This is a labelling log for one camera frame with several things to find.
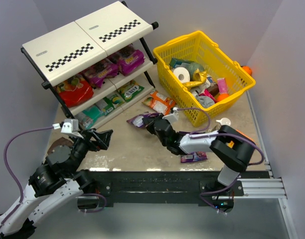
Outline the green fruit candy bag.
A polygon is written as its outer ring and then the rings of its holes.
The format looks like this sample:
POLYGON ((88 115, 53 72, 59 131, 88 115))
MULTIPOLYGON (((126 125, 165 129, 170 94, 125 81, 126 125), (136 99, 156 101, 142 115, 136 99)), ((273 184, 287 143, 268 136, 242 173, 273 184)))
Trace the green fruit candy bag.
POLYGON ((117 89, 120 96, 125 102, 130 102, 135 96, 141 93, 145 88, 135 80, 131 80, 117 89))

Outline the green lime candy bag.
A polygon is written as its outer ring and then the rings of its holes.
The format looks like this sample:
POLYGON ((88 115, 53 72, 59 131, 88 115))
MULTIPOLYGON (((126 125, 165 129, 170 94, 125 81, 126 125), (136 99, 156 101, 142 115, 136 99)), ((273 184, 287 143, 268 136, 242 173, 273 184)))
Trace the green lime candy bag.
POLYGON ((124 99, 114 91, 107 96, 100 99, 95 105, 103 112, 105 116, 109 115, 112 111, 125 103, 124 99))

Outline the red fruit candy bag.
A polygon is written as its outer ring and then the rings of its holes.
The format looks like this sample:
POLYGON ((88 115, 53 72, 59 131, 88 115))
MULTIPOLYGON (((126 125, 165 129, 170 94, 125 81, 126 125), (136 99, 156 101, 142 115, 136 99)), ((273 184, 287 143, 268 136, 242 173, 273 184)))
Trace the red fruit candy bag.
POLYGON ((55 87, 67 107, 78 106, 93 96, 93 89, 81 74, 76 74, 55 87))

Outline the magenta grape candy bag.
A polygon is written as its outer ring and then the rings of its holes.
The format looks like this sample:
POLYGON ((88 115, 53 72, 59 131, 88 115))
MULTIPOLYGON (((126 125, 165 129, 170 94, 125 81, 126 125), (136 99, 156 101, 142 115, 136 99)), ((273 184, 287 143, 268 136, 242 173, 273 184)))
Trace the magenta grape candy bag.
POLYGON ((132 44, 111 54, 108 59, 118 66, 119 72, 124 76, 129 75, 145 62, 144 54, 132 44))

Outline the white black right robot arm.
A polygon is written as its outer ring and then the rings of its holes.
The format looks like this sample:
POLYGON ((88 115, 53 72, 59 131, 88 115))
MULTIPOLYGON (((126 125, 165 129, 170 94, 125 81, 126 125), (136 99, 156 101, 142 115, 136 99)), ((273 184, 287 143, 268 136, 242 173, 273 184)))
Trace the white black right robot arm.
POLYGON ((176 132, 171 123, 158 116, 144 118, 144 126, 158 137, 161 144, 175 155, 189 155, 195 152, 212 152, 223 163, 217 182, 229 186, 246 171, 256 144, 228 125, 210 133, 176 132))

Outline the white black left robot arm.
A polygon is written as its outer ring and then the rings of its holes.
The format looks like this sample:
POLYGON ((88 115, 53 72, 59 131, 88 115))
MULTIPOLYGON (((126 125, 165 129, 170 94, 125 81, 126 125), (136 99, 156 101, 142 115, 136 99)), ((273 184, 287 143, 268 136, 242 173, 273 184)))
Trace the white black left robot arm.
POLYGON ((4 164, 19 187, 20 196, 12 206, 0 214, 0 239, 27 239, 49 214, 79 196, 94 196, 103 202, 96 210, 83 209, 84 213, 102 211, 107 199, 100 194, 96 180, 88 170, 77 171, 89 151, 106 150, 113 130, 97 132, 80 131, 70 122, 56 123, 50 129, 59 129, 73 140, 72 146, 60 145, 37 167, 22 187, 7 161, 8 142, 4 148, 4 164))

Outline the teal candy bag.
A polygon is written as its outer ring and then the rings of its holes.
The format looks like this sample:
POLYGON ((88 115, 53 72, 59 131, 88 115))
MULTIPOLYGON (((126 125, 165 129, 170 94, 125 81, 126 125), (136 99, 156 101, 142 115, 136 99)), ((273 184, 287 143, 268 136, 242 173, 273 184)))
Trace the teal candy bag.
POLYGON ((92 105, 78 113, 75 118, 85 129, 90 129, 95 124, 95 122, 104 115, 104 111, 100 110, 96 105, 92 105))

